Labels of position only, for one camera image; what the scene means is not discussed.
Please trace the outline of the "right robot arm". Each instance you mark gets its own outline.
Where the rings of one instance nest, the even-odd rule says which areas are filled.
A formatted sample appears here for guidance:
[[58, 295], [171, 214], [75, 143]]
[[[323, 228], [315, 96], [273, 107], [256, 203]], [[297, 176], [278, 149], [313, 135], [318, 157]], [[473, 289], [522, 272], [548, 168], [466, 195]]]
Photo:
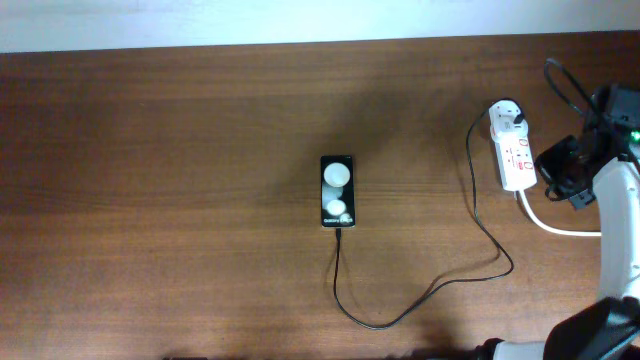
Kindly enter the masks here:
[[569, 135], [530, 160], [518, 105], [490, 110], [503, 186], [522, 195], [538, 178], [552, 201], [596, 203], [601, 262], [597, 301], [557, 324], [542, 342], [489, 339], [477, 359], [636, 359], [639, 348], [639, 92], [598, 88], [580, 136]]

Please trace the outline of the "black Galaxy flip phone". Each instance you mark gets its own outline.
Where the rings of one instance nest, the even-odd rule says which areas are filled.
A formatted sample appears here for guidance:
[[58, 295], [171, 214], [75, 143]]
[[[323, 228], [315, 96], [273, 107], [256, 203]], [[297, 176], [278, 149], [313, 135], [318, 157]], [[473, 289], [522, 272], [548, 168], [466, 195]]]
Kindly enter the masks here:
[[356, 226], [355, 171], [350, 155], [320, 158], [321, 225], [324, 228]]

